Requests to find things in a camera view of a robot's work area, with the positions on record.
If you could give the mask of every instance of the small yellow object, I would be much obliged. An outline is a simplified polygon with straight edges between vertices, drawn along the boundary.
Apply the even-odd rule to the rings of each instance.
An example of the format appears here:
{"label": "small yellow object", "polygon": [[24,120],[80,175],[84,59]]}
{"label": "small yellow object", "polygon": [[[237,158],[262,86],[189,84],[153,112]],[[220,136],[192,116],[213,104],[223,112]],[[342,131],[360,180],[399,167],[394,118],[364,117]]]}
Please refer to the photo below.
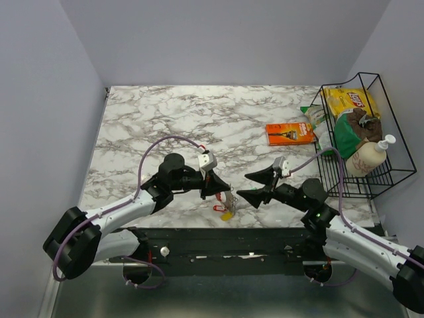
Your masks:
{"label": "small yellow object", "polygon": [[324,88],[321,94],[323,93],[331,113],[336,119],[343,111],[353,108],[361,108],[365,110],[368,115],[380,118],[377,104],[368,91],[366,91],[365,95],[364,90],[359,88]]}
{"label": "small yellow object", "polygon": [[228,221],[232,217],[234,217],[234,214],[232,214],[230,211],[228,211],[228,212],[221,215],[221,220]]}

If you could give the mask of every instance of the lotion bottle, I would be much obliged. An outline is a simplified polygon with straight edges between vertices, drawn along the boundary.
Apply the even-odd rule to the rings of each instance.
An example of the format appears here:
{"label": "lotion bottle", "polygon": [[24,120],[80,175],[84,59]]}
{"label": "lotion bottle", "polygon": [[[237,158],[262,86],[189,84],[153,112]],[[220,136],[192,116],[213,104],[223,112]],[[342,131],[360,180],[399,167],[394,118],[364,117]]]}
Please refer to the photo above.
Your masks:
{"label": "lotion bottle", "polygon": [[395,142],[396,138],[390,134],[379,142],[367,142],[346,161],[348,173],[354,177],[366,176],[386,160],[386,150]]}

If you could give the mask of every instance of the white marble surface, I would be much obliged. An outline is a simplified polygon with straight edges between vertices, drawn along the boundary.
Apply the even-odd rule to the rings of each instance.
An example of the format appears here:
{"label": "white marble surface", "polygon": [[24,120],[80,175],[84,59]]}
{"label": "white marble surface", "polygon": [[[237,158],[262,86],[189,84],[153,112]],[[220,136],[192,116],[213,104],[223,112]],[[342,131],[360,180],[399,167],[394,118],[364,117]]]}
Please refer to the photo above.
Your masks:
{"label": "white marble surface", "polygon": [[[307,121],[298,108],[309,105],[317,90],[301,86],[112,87],[81,207],[100,207],[132,193],[143,152],[169,134],[189,137],[212,150],[219,162],[216,173],[236,190],[260,187],[244,174],[268,167],[280,155],[294,167],[315,153],[312,144],[268,146],[265,124]],[[171,152],[182,154],[187,164],[197,168],[197,153],[191,145],[167,140],[148,156],[143,176],[156,173],[163,157]],[[299,186],[305,178],[318,175],[313,162],[287,182]],[[337,207],[335,198],[329,198],[328,203]],[[237,214],[227,222],[213,210],[214,204],[214,197],[202,201],[198,191],[191,191],[175,196],[165,209],[131,225],[302,227],[303,213],[277,201],[256,210],[240,198]],[[374,224],[365,199],[344,200],[343,211],[359,225]]]}

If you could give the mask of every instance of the gray wall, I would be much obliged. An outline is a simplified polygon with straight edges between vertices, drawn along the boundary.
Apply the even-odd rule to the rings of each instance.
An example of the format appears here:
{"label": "gray wall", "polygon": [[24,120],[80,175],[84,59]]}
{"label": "gray wall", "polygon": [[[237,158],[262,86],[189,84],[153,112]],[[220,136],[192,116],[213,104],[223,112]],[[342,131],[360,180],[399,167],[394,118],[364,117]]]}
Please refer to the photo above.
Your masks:
{"label": "gray wall", "polygon": [[42,243],[78,202],[105,90],[57,0],[0,10],[0,316],[37,317]]}
{"label": "gray wall", "polygon": [[389,0],[61,0],[108,85],[343,80]]}
{"label": "gray wall", "polygon": [[382,75],[417,164],[415,176],[375,200],[385,226],[409,246],[424,245],[423,15],[422,0],[393,0],[350,72]]}

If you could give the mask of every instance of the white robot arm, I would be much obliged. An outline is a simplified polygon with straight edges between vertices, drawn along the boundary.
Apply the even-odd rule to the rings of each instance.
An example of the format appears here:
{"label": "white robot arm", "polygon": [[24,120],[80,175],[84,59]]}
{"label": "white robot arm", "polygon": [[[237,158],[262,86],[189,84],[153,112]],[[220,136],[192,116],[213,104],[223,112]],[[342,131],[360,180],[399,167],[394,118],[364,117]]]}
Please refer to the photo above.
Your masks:
{"label": "white robot arm", "polygon": [[210,151],[202,150],[197,159],[198,171],[186,166],[181,155],[169,154],[159,165],[158,173],[135,194],[86,212],[78,207],[67,210],[46,239],[44,251],[66,279],[78,277],[95,261],[131,256],[142,245],[143,237],[137,231],[120,229],[123,225],[163,209],[176,193],[198,189],[205,199],[230,190],[213,172],[217,160]]}
{"label": "white robot arm", "polygon": [[313,235],[317,250],[372,276],[393,291],[400,303],[424,313],[424,248],[409,249],[354,224],[343,215],[341,204],[340,211],[325,204],[327,193],[318,179],[308,179],[298,189],[278,186],[278,180],[288,175],[286,160],[277,158],[269,168],[245,175],[264,184],[262,189],[237,194],[255,208],[276,199],[306,212],[301,221]]}

